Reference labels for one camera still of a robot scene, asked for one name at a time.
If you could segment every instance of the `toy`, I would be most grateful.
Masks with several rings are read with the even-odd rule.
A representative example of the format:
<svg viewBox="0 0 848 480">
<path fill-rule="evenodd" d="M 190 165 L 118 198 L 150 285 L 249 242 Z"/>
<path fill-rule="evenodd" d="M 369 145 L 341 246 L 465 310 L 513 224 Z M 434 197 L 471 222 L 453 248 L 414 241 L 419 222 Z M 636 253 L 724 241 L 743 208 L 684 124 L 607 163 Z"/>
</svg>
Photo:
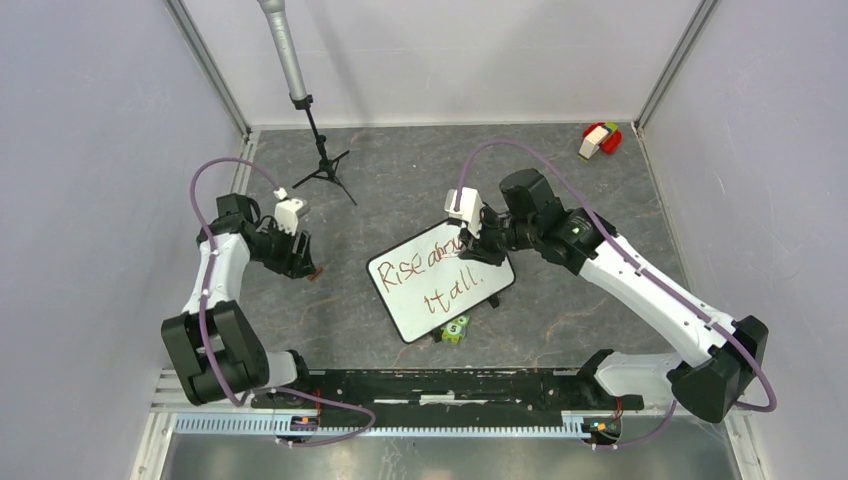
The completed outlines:
<svg viewBox="0 0 848 480">
<path fill-rule="evenodd" d="M 587 162 L 598 149 L 607 155 L 612 155 L 618 150 L 619 145 L 621 145 L 621 131 L 618 125 L 612 122 L 599 122 L 583 132 L 583 144 L 580 145 L 577 155 Z"/>
<path fill-rule="evenodd" d="M 454 345 L 460 342 L 463 338 L 465 338 L 465 334 L 468 331 L 468 323 L 471 321 L 471 317 L 468 315 L 460 315 L 450 322 L 446 323 L 444 327 L 442 327 L 442 340 L 447 340 Z"/>
</svg>

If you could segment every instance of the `gray floor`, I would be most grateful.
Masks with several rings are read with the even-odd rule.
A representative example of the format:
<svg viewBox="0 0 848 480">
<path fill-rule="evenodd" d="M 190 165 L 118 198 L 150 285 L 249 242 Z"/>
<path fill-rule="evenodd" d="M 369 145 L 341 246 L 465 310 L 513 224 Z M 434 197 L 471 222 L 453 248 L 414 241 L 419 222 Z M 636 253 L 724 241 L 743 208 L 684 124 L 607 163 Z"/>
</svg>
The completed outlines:
<svg viewBox="0 0 848 480">
<path fill-rule="evenodd" d="M 626 418 L 624 439 L 645 435 L 657 421 Z M 162 478 L 731 480 L 741 476 L 723 425 L 675 418 L 654 440 L 616 452 L 592 452 L 571 439 L 358 438 L 290 450 L 270 438 L 177 435 Z"/>
<path fill-rule="evenodd" d="M 444 198 L 455 188 L 465 157 L 493 139 L 525 142 L 548 156 L 595 207 L 654 265 L 677 281 L 681 270 L 657 192 L 639 145 L 625 126 L 613 156 L 577 159 L 584 125 L 488 125 L 334 129 L 331 155 L 350 149 L 339 174 L 359 202 L 327 182 L 311 180 L 295 192 L 311 203 L 306 228 L 313 234 L 314 282 L 289 280 L 251 264 L 241 302 L 266 349 L 296 349 L 312 368 L 576 366 L 601 348 L 625 353 L 670 351 L 645 322 L 606 292 L 546 263 L 535 252 L 511 256 L 517 281 L 502 305 L 472 312 L 461 344 L 429 339 L 404 344 L 365 273 L 381 251 L 444 219 Z M 263 132 L 255 161 L 284 186 L 317 164 L 308 131 Z M 468 186 L 496 209 L 498 183 L 521 168 L 544 169 L 527 154 L 499 146 L 484 152 Z M 566 206 L 575 202 L 552 186 Z M 251 175 L 248 194 L 270 211 L 265 180 Z"/>
</svg>

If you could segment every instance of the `tripod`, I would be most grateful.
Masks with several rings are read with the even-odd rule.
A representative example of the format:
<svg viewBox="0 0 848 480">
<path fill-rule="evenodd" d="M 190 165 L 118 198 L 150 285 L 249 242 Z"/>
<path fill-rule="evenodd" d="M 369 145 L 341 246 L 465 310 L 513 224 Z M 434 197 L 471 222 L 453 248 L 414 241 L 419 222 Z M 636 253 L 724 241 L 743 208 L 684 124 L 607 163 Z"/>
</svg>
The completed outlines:
<svg viewBox="0 0 848 480">
<path fill-rule="evenodd" d="M 327 156 L 327 149 L 324 146 L 327 142 L 327 137 L 318 133 L 318 127 L 315 126 L 315 119 L 312 118 L 312 111 L 310 110 L 312 95 L 306 93 L 303 75 L 300 73 L 297 52 L 294 49 L 294 42 L 289 31 L 289 23 L 286 19 L 285 0 L 259 0 L 259 5 L 262 7 L 262 11 L 265 12 L 268 25 L 271 27 L 271 34 L 274 36 L 274 45 L 277 47 L 277 55 L 280 57 L 283 73 L 286 75 L 286 83 L 289 86 L 289 98 L 291 98 L 295 109 L 306 110 L 306 116 L 309 118 L 309 126 L 312 128 L 312 135 L 315 136 L 315 146 L 318 148 L 318 155 L 321 157 L 318 160 L 318 169 L 295 183 L 292 188 L 297 188 L 312 178 L 324 180 L 342 187 L 342 190 L 350 198 L 350 201 L 354 205 L 357 205 L 356 200 L 353 199 L 353 196 L 347 191 L 341 179 L 336 175 L 336 170 L 339 169 L 339 161 L 350 153 L 350 150 L 346 150 L 341 155 L 330 160 Z"/>
</svg>

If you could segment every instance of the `metal corner post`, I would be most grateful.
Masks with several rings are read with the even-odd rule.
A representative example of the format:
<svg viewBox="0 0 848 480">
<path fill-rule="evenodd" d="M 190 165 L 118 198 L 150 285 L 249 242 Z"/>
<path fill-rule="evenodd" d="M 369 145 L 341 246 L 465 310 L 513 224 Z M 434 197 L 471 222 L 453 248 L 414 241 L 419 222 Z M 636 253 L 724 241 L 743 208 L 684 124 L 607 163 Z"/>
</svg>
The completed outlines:
<svg viewBox="0 0 848 480">
<path fill-rule="evenodd" d="M 698 8 L 692 15 L 692 19 L 689 20 L 689 25 L 687 25 L 686 30 L 683 31 L 683 36 L 680 37 L 680 41 L 677 42 L 677 46 L 674 48 L 671 58 L 668 59 L 662 74 L 660 74 L 659 80 L 657 80 L 656 85 L 654 85 L 654 89 L 651 90 L 651 94 L 648 95 L 648 100 L 645 102 L 645 106 L 642 107 L 642 111 L 639 112 L 639 116 L 636 117 L 636 120 L 633 122 L 633 126 L 636 128 L 638 133 L 641 134 L 648 122 L 651 121 L 651 117 L 654 115 L 654 112 L 656 112 L 657 106 L 660 101 L 662 101 L 665 93 L 668 91 L 668 88 L 677 76 L 680 66 L 683 64 L 684 60 L 686 60 L 686 57 L 689 56 L 692 46 L 695 44 L 695 41 L 698 39 L 704 25 L 707 23 L 707 20 L 709 20 L 715 6 L 718 5 L 718 3 L 719 0 L 701 0 L 701 3 L 698 4 Z"/>
<path fill-rule="evenodd" d="M 233 94 L 230 92 L 229 87 L 227 87 L 227 82 L 224 81 L 221 71 L 215 64 L 215 60 L 212 59 L 212 55 L 209 53 L 206 43 L 203 42 L 203 37 L 200 36 L 200 32 L 191 19 L 191 15 L 188 13 L 183 0 L 164 0 L 164 2 L 174 17 L 174 21 L 177 23 L 180 31 L 182 31 L 189 48 L 191 48 L 192 53 L 197 58 L 200 68 L 203 69 L 203 73 L 209 79 L 209 83 L 212 85 L 218 98 L 221 99 L 221 103 L 227 110 L 227 114 L 246 142 L 250 135 L 250 125 L 248 125 L 235 98 L 233 98 Z"/>
</svg>

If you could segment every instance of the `marble floor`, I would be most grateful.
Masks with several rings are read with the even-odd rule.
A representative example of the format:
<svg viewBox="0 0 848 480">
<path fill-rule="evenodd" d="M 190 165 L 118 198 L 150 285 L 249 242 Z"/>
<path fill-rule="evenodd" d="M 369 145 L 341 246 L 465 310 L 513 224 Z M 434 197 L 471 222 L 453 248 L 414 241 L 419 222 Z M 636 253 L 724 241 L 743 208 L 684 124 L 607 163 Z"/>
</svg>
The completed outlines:
<svg viewBox="0 0 848 480">
<path fill-rule="evenodd" d="M 365 270 L 376 254 L 444 219 L 445 194 L 476 146 L 512 139 L 547 156 L 637 250 L 682 281 L 648 165 L 635 135 L 623 127 L 618 152 L 598 153 L 589 163 L 576 155 L 581 124 L 325 130 L 331 156 L 351 151 L 338 173 L 359 206 L 328 182 L 299 187 L 296 195 L 311 204 L 305 228 L 323 273 L 312 282 L 295 281 L 250 264 L 239 303 L 268 351 L 295 349 L 311 368 L 579 366 L 602 348 L 668 352 L 665 340 L 615 298 L 536 252 L 511 254 L 516 283 L 501 294 L 499 308 L 484 303 L 470 312 L 459 345 L 428 337 L 403 343 Z M 316 168 L 317 159 L 311 133 L 298 130 L 262 132 L 254 160 L 288 187 Z M 528 167 L 545 173 L 526 153 L 493 147 L 478 157 L 467 184 L 503 210 L 498 183 Z M 566 207 L 575 206 L 547 176 Z M 271 211 L 271 190 L 255 172 L 247 193 Z"/>
</svg>

